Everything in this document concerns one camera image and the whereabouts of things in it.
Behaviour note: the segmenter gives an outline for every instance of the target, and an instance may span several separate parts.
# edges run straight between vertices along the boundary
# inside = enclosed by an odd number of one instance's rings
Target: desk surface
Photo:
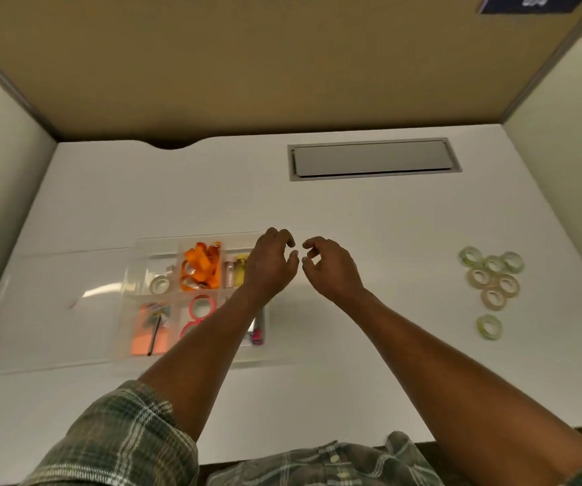
[[[289,181],[289,144],[428,137],[449,138],[463,172]],[[173,151],[131,141],[60,144],[1,281],[0,354],[32,367],[32,351],[5,336],[14,314],[14,334],[38,338],[46,314],[59,318],[76,290],[122,281],[121,258],[137,238],[271,225],[299,241],[338,240],[390,307],[582,425],[582,261],[498,125],[222,137]],[[499,314],[505,330],[498,342],[475,331],[487,310],[457,262],[465,245],[486,254],[513,250],[527,261],[522,293]],[[90,266],[97,268],[83,275]],[[51,273],[65,267],[79,269],[73,281],[51,283]],[[37,272],[44,281],[33,284]],[[13,282],[39,286],[53,302],[41,310],[30,295],[14,299],[6,291]],[[92,321],[112,338],[117,302],[106,294],[85,304],[85,323],[60,341],[85,345]],[[199,440],[202,463],[333,439],[377,445],[392,430],[432,438],[374,347],[301,272],[270,308],[295,358],[230,370]],[[57,332],[41,341],[56,341]],[[59,363],[59,352],[49,356]],[[90,402],[142,367],[0,375],[0,484],[19,482]]]

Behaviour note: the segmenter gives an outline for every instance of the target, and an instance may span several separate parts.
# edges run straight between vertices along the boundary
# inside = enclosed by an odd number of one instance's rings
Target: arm
[[[138,379],[171,402],[177,427],[194,441],[248,326],[297,273],[297,251],[287,261],[285,245],[295,246],[289,231],[269,228],[248,257],[243,286]]]
[[[582,435],[368,292],[345,249],[316,237],[303,270],[374,343],[437,442],[481,485],[561,484],[582,468]],[[314,264],[313,257],[321,260]]]

